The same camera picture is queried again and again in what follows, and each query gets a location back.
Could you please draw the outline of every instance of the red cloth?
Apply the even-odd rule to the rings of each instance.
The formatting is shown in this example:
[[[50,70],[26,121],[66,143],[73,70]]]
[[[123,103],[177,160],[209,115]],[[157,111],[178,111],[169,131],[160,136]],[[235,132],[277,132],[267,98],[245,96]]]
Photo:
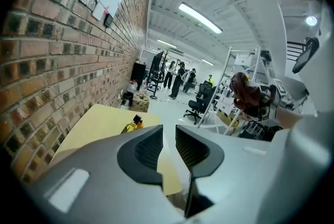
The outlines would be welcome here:
[[[240,110],[259,106],[261,100],[260,89],[258,87],[247,86],[247,81],[247,76],[244,73],[239,72],[232,77],[230,83],[230,89],[238,99],[234,99],[234,106]]]

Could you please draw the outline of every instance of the fluorescent light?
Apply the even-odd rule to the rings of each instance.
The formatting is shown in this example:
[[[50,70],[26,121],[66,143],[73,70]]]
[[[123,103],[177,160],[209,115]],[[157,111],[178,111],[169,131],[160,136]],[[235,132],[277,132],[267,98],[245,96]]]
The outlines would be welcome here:
[[[314,16],[308,16],[306,18],[306,23],[309,25],[309,26],[314,26],[318,23],[318,20],[317,18],[315,18]]]
[[[174,46],[174,45],[172,45],[172,44],[169,44],[169,43],[167,43],[167,42],[161,41],[160,39],[158,39],[158,41],[161,42],[161,43],[164,43],[164,44],[166,44],[166,45],[168,45],[168,46],[171,46],[171,47],[173,47],[173,48],[177,48],[176,46]]]
[[[205,62],[205,63],[207,63],[207,64],[210,64],[210,65],[214,66],[212,63],[209,63],[209,62],[206,61],[206,60],[203,60],[203,59],[202,59],[202,61]]]
[[[184,63],[189,63],[189,62],[187,62],[187,61],[184,61],[184,60],[180,60],[181,62],[184,62]]]
[[[195,11],[193,8],[187,6],[186,4],[181,3],[179,9],[199,20],[201,23],[209,27],[216,34],[220,34],[222,32],[222,30],[218,26],[216,26],[213,22],[211,22],[208,18],[204,17],[202,14]]]

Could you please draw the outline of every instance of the black office chair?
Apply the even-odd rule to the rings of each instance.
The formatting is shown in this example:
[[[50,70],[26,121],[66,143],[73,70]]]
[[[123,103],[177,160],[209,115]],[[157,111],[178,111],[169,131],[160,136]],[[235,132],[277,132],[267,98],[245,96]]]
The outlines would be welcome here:
[[[211,88],[206,87],[204,84],[199,84],[199,90],[198,92],[195,92],[196,94],[196,100],[199,101],[199,99],[205,99],[210,92]]]
[[[212,88],[212,83],[210,83],[209,81],[204,81],[203,85]]]
[[[197,124],[197,119],[201,119],[199,114],[200,113],[205,113],[205,110],[210,103],[210,100],[212,98],[212,95],[213,95],[215,89],[216,89],[216,87],[210,88],[210,92],[206,95],[206,97],[204,99],[198,98],[197,101],[189,101],[188,105],[193,110],[193,112],[189,111],[189,110],[186,110],[186,113],[187,112],[189,112],[189,113],[184,114],[183,117],[185,117],[186,115],[192,115],[195,118],[194,125],[196,125]]]

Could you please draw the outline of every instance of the brick wall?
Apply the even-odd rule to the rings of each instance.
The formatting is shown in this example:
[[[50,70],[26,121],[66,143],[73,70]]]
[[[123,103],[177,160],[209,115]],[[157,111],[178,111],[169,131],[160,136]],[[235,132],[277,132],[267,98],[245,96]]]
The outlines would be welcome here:
[[[2,25],[0,144],[24,182],[93,104],[118,106],[145,43],[148,0],[123,0],[111,28],[92,17],[96,2],[15,0]]]

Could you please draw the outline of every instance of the yellow desk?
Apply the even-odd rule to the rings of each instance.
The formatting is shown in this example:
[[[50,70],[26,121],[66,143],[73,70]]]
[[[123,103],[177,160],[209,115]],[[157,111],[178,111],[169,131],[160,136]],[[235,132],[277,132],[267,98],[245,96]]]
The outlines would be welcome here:
[[[88,143],[119,135],[124,126],[130,123],[136,114],[141,116],[144,127],[156,126],[160,123],[159,116],[156,114],[127,111],[100,104],[93,105],[68,133],[50,165],[59,162]],[[182,190],[176,168],[165,148],[160,153],[157,171],[162,174],[165,195]]]

